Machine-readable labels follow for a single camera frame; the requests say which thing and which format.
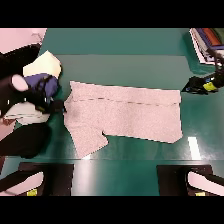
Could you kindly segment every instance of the green table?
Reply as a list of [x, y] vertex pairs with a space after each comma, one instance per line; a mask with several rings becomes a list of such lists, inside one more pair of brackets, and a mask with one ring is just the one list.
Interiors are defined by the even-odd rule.
[[[181, 90], [194, 74], [214, 71], [213, 66], [198, 62], [188, 31], [48, 29], [40, 54], [49, 50], [62, 62], [62, 89], [57, 98], [64, 100], [70, 94], [70, 80]], [[222, 176], [223, 162], [218, 160], [224, 159], [223, 90], [209, 96], [181, 96], [184, 136], [174, 144], [107, 136], [109, 144], [92, 154], [91, 160], [76, 160], [63, 116], [53, 115], [48, 121], [53, 130], [49, 144], [29, 161], [75, 163], [73, 195], [158, 195], [156, 164], [192, 164], [192, 152], [196, 149], [190, 148], [188, 137], [194, 137], [201, 159], [211, 160], [200, 163], [210, 163], [214, 173]], [[17, 169], [19, 161], [24, 160], [7, 158], [0, 178]], [[91, 184], [82, 191], [85, 181]], [[138, 188], [139, 181], [145, 187]]]

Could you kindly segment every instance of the yellow label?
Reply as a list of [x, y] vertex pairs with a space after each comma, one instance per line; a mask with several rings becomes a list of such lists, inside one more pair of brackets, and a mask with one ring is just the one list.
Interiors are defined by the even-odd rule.
[[203, 85], [203, 87], [207, 90], [207, 91], [212, 91], [217, 89], [212, 82], [206, 83]]
[[198, 192], [198, 193], [195, 193], [196, 196], [205, 196], [205, 192]]
[[37, 196], [37, 189], [33, 189], [27, 192], [27, 196]]

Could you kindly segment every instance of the pile of clothes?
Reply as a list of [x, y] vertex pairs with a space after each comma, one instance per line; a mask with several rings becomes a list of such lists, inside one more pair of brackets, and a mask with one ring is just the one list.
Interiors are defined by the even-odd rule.
[[[46, 124], [50, 115], [66, 112], [64, 102], [53, 99], [60, 87], [61, 63], [46, 51], [20, 66], [16, 73], [0, 73], [0, 156], [32, 158], [51, 132]], [[24, 126], [13, 132], [16, 121]]]
[[208, 49], [224, 56], [224, 28], [191, 28], [190, 34], [200, 63], [215, 64]]

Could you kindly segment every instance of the stack of books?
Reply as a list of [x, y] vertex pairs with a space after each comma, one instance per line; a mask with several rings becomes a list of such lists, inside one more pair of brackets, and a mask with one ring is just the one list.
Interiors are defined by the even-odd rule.
[[200, 63], [215, 64], [214, 57], [207, 52], [209, 48], [224, 57], [224, 28], [191, 28], [190, 34]]

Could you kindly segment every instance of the navy blue fabric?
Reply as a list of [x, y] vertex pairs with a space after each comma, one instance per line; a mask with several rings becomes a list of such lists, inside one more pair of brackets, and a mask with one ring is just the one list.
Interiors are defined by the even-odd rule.
[[[35, 88], [38, 82], [45, 77], [49, 77], [49, 75], [46, 73], [41, 73], [32, 76], [27, 76], [25, 77], [25, 80], [27, 84], [29, 84], [32, 88]], [[45, 93], [47, 98], [52, 97], [57, 92], [58, 86], [59, 84], [57, 78], [52, 76], [52, 78], [46, 83], [45, 86]]]
[[224, 45], [212, 46], [202, 28], [196, 28], [196, 30], [198, 31], [199, 35], [201, 36], [202, 40], [205, 42], [208, 48], [211, 48], [212, 50], [224, 50]]

